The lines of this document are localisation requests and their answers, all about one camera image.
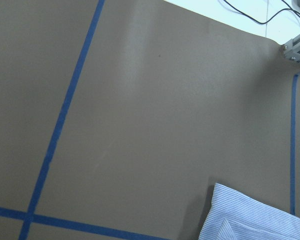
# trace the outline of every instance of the metal bracket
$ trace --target metal bracket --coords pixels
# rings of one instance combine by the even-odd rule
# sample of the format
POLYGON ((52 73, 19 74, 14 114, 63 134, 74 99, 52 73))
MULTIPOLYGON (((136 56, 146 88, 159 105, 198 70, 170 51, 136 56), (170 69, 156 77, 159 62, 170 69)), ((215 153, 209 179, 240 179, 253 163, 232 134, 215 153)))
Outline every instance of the metal bracket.
POLYGON ((285 59, 300 63, 300 34, 283 45, 285 59))

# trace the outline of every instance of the fabric fold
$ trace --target fabric fold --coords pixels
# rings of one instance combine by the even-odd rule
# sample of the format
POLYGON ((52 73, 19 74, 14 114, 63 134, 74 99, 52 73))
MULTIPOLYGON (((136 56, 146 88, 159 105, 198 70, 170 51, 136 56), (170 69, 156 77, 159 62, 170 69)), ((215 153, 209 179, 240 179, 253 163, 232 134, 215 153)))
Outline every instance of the fabric fold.
POLYGON ((300 218, 216 183, 199 240, 300 240, 300 218))

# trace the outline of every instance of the blue painter's tape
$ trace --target blue painter's tape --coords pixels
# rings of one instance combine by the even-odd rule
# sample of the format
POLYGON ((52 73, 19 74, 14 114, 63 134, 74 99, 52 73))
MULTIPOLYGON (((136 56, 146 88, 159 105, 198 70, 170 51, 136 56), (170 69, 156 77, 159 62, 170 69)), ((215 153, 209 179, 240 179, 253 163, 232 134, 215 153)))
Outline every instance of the blue painter's tape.
POLYGON ((89 27, 88 32, 86 34, 86 37, 85 37, 85 40, 84 40, 84 43, 83 43, 78 61, 76 63, 76 66, 75 66, 75 69, 74 69, 74 72, 73 72, 73 75, 72 75, 72 78, 71 78, 70 85, 69 85, 68 90, 66 92, 64 102, 62 104, 58 119, 56 121, 54 130, 53 130, 53 134, 52 134, 48 149, 47 149, 46 154, 45 154, 45 158, 43 160, 43 163, 42 163, 42 166, 41 166, 41 169, 40 169, 38 179, 36 181, 36 184, 35 184, 35 187, 34 187, 34 190, 33 190, 33 193, 32 193, 32 197, 31 197, 31 200, 30 200, 30 203, 29 203, 29 206, 28 206, 28 210, 27 210, 27 213, 26 213, 26 216, 25 216, 22 228, 21 228, 21 232, 20 232, 20 235, 19 235, 19 240, 26 240, 27 239, 29 229, 30 229, 30 224, 33 221, 33 215, 34 215, 34 212, 36 210, 36 207, 37 207, 42 189, 44 187, 44 184, 45 184, 45 181, 46 181, 46 178, 47 178, 47 174, 48 174, 48 171, 49 171, 49 165, 50 165, 50 162, 51 162, 51 160, 54 156, 54 153, 55 153, 55 150, 56 150, 56 147, 57 147, 57 142, 58 142, 59 137, 61 135, 61 131, 62 131, 62 128, 63 128, 64 123, 65 123, 66 115, 68 113, 70 103, 71 103, 72 98, 74 96, 76 86, 77 86, 82 68, 84 66, 85 59, 86 59, 86 56, 87 56, 92 38, 93 38, 95 30, 96 30, 97 23, 98 23, 98 20, 99 20, 104 2, 105 2, 105 0, 99 0, 98 4, 96 6, 96 9, 95 9, 90 27, 89 27))
POLYGON ((16 210, 0 207, 0 217, 24 220, 26 217, 26 213, 23 211, 16 211, 16 210))
POLYGON ((143 235, 139 233, 122 231, 113 228, 90 225, 85 223, 80 223, 76 221, 63 220, 59 218, 42 216, 42 215, 34 215, 33 222, 37 224, 44 224, 59 228, 71 229, 91 234, 99 234, 108 237, 118 238, 118 239, 126 239, 126 240, 168 240, 166 238, 160 238, 155 236, 143 235))
MULTIPOLYGON (((11 210, 8 208, 0 207, 0 217, 24 220, 26 218, 26 212, 11 210)), ((43 216, 34 214, 32 218, 33 223, 43 224, 53 227, 59 227, 64 229, 71 229, 76 231, 81 231, 91 234, 99 234, 108 237, 114 237, 118 239, 126 240, 169 240, 166 238, 160 238, 156 236, 149 236, 129 231, 122 231, 113 228, 96 226, 76 221, 69 221, 64 219, 59 219, 55 217, 43 216)))
POLYGON ((290 213, 296 215, 296 98, 300 72, 293 76, 291 92, 291 132, 290 132, 290 213))

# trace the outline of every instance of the striped cloth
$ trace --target striped cloth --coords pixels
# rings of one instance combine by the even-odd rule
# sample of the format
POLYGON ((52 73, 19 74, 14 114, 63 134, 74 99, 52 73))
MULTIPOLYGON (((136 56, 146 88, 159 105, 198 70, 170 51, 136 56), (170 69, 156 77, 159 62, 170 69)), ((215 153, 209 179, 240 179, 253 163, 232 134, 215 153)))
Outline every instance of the striped cloth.
POLYGON ((300 218, 216 183, 199 240, 300 240, 300 218))

